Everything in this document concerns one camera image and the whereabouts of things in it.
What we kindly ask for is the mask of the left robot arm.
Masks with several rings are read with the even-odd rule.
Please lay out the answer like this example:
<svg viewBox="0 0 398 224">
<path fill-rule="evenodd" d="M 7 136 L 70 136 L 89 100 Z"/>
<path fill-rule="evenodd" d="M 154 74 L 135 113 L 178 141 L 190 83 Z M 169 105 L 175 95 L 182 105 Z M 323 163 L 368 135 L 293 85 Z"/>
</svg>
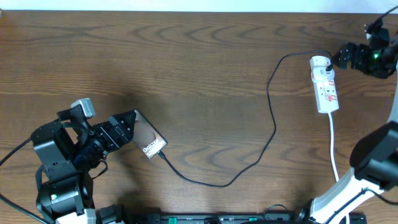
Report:
<svg viewBox="0 0 398 224">
<path fill-rule="evenodd" d="M 44 219 L 56 219 L 75 213 L 80 216 L 95 207 L 93 178 L 89 171 L 133 139 L 136 112 L 128 111 L 94 126 L 87 122 L 80 106 L 59 111 L 55 121 L 31 134 L 34 151 L 48 181 L 37 181 L 36 200 Z"/>
</svg>

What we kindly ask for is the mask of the Samsung Galaxy smartphone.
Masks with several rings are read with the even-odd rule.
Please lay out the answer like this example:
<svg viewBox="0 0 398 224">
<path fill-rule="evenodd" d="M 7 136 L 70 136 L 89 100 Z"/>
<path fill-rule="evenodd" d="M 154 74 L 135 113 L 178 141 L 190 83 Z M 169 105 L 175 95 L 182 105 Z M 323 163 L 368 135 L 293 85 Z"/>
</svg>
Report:
<svg viewBox="0 0 398 224">
<path fill-rule="evenodd" d="M 132 141 L 148 159 L 152 159 L 168 142 L 138 109 L 134 112 L 136 118 Z"/>
</svg>

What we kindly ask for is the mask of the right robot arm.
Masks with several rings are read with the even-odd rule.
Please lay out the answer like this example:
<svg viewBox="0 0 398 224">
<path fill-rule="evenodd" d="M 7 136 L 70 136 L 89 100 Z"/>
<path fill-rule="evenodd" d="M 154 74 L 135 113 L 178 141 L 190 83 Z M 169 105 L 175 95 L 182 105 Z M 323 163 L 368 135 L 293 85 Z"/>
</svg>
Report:
<svg viewBox="0 0 398 224">
<path fill-rule="evenodd" d="M 351 67 L 387 79 L 397 71 L 397 44 L 347 43 L 332 58 L 314 56 L 310 66 L 318 110 L 331 114 L 338 107 L 332 68 Z M 392 103 L 386 124 L 358 141 L 349 163 L 347 173 L 303 209 L 303 221 L 339 223 L 369 198 L 380 197 L 397 186 L 397 100 Z"/>
</svg>

